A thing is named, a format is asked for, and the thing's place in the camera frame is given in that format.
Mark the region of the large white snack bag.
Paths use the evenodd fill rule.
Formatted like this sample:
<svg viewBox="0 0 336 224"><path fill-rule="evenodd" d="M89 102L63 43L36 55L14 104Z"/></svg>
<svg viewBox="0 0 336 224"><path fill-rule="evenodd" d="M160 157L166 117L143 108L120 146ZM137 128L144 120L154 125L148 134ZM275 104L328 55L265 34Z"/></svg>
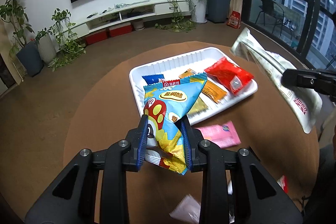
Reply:
<svg viewBox="0 0 336 224"><path fill-rule="evenodd" d="M303 131L310 133L320 114L322 99L313 89L295 83L299 70L278 53L265 50L248 28L242 30L231 53L255 63L265 73L296 115Z"/></svg>

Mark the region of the pink snack packet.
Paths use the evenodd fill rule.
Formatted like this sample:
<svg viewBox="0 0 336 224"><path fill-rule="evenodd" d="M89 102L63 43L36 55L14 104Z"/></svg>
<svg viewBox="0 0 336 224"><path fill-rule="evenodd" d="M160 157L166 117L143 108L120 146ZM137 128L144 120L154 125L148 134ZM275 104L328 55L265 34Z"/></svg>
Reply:
<svg viewBox="0 0 336 224"><path fill-rule="evenodd" d="M198 130L202 133L204 139L215 143L221 148L229 148L241 144L232 121L224 123L223 125L216 124L213 126L199 127Z"/></svg>

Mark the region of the gold foil snack pack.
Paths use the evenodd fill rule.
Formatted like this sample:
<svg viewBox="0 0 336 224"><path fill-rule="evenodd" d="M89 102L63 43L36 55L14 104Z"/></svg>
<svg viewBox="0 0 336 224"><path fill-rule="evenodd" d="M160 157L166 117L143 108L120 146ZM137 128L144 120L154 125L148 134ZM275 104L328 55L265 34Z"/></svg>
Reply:
<svg viewBox="0 0 336 224"><path fill-rule="evenodd" d="M205 104L205 102L201 99L201 97L198 97L198 99L196 100L190 111L187 113L187 115L189 116L196 115L204 111L207 111L208 108L209 107Z"/></svg>

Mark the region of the light blue mushroom chips bag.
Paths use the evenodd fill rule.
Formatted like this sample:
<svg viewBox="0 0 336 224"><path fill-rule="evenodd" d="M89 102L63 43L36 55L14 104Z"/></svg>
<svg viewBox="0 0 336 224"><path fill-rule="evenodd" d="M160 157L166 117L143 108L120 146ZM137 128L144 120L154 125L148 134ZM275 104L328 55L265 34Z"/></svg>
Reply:
<svg viewBox="0 0 336 224"><path fill-rule="evenodd" d="M146 161L181 175L189 170L182 133L175 123L187 115L206 82L203 72L143 87L143 113L148 115Z"/></svg>

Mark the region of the orange snack packet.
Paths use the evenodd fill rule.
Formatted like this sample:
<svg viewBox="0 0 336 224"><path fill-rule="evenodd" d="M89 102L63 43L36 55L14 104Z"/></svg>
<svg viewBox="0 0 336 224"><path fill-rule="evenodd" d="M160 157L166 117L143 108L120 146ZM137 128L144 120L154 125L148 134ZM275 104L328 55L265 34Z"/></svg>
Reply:
<svg viewBox="0 0 336 224"><path fill-rule="evenodd" d="M185 72L179 75L180 79L195 75L196 72L192 69L187 69ZM218 87L212 81L208 80L202 90L202 93L211 98L215 103L219 103L226 95L227 92Z"/></svg>

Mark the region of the white snack packet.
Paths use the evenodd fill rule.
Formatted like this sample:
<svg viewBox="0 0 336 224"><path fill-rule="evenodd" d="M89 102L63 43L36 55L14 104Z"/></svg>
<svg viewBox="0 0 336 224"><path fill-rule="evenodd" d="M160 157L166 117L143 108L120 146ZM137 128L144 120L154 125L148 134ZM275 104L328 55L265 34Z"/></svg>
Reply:
<svg viewBox="0 0 336 224"><path fill-rule="evenodd" d="M188 194L169 215L179 221L199 223L200 213L201 204Z"/></svg>

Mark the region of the small blue snack packet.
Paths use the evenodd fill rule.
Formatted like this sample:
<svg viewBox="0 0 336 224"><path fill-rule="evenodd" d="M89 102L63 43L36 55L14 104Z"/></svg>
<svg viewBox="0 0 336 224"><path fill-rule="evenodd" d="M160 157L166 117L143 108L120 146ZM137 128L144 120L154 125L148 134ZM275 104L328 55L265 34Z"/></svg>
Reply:
<svg viewBox="0 0 336 224"><path fill-rule="evenodd" d="M165 79L163 74L145 75L142 76L142 78L145 80L147 85L160 83Z"/></svg>

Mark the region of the red snack bag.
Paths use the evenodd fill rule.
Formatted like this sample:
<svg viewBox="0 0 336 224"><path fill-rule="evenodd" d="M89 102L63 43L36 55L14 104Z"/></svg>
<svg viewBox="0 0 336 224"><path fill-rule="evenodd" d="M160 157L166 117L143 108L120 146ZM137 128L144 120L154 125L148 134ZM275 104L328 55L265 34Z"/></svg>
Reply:
<svg viewBox="0 0 336 224"><path fill-rule="evenodd" d="M251 73L230 62L226 57L206 68L205 72L215 77L233 95L238 94L254 79Z"/></svg>

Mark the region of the red white candy packet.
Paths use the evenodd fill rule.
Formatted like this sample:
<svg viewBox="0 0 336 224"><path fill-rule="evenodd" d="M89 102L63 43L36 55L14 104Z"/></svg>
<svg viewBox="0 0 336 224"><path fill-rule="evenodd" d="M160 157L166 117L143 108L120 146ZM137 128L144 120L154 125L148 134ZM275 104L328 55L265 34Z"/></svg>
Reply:
<svg viewBox="0 0 336 224"><path fill-rule="evenodd" d="M282 175L278 180L277 183L279 184L279 186L282 188L282 190L285 193L288 193L288 179L285 175Z"/></svg>

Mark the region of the red box on floor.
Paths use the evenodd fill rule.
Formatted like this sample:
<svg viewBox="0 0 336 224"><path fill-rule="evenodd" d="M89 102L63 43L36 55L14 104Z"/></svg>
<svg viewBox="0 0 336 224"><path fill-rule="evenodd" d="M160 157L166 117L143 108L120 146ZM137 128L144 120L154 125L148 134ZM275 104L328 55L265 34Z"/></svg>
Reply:
<svg viewBox="0 0 336 224"><path fill-rule="evenodd" d="M230 17L227 21L227 26L232 27L234 29L240 28L240 22L241 22L241 15L237 11L232 11L230 14Z"/></svg>

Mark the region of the red storage box left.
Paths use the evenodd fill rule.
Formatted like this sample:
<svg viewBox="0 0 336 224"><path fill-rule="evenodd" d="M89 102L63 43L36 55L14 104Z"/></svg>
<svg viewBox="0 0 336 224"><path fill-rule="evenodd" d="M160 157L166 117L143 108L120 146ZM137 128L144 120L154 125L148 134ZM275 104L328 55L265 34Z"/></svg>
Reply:
<svg viewBox="0 0 336 224"><path fill-rule="evenodd" d="M87 45L92 45L108 38L108 32L106 30L100 30L92 32L85 37L85 42Z"/></svg>

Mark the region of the trailing plant white pot left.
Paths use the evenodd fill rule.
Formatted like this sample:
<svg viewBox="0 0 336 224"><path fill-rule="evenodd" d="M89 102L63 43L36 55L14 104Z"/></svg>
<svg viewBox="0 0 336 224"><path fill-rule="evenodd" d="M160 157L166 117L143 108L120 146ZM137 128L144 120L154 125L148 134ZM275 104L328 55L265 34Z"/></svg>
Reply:
<svg viewBox="0 0 336 224"><path fill-rule="evenodd" d="M84 43L79 39L77 33L72 30L75 23L70 21L70 17L71 12L69 10L56 8L51 16L53 25L38 31L35 36L35 44L37 46L42 44L42 38L47 35L52 36L59 46L59 53L52 58L48 65L53 72L72 63L82 54L86 54Z"/></svg>

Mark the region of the trailing plant white pot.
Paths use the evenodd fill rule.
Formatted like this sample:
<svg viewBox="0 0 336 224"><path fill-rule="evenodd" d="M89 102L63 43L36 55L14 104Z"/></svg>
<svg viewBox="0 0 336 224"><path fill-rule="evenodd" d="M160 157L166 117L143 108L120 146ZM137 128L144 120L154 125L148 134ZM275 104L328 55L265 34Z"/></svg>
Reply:
<svg viewBox="0 0 336 224"><path fill-rule="evenodd" d="M173 17L169 24L155 24L155 28L159 30L171 30L174 32L188 32L196 27L196 24L207 23L206 11L207 0L184 0L189 6L191 12L190 19L184 16L184 12L180 7L178 0L168 0L168 3L173 8Z"/></svg>
<svg viewBox="0 0 336 224"><path fill-rule="evenodd" d="M82 54L86 54L84 43L79 39L77 33L72 30L75 23L70 21L70 17L71 12L69 10L56 8L51 16L53 25L38 31L35 36L35 44L37 46L42 44L42 38L47 35L52 36L59 46L59 53L52 58L48 65L53 72L72 63Z"/></svg>

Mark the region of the trailing plant white pot right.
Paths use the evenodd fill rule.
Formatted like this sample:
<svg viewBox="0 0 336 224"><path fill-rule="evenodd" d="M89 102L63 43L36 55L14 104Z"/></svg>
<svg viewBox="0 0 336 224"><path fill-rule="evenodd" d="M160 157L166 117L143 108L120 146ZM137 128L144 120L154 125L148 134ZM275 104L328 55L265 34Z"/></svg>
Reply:
<svg viewBox="0 0 336 224"><path fill-rule="evenodd" d="M180 7L178 0L168 0L168 3L173 8L173 17L169 24L155 24L155 28L159 30L171 30L174 32L188 32L196 27L196 24L207 23L206 11L207 0L184 0L189 6L191 12L190 19L184 16L184 12Z"/></svg>

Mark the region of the tall plant dark pot left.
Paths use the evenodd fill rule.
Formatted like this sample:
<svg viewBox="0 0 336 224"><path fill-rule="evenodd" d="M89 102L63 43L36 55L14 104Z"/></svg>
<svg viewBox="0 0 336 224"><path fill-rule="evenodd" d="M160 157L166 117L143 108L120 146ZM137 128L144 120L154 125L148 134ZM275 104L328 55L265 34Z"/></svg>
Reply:
<svg viewBox="0 0 336 224"><path fill-rule="evenodd" d="M9 58L13 63L20 63L30 77L41 73L44 63L39 55L35 42L29 41L28 34L34 34L24 0L6 0L1 4L1 20L12 27L13 42L9 50Z"/></svg>

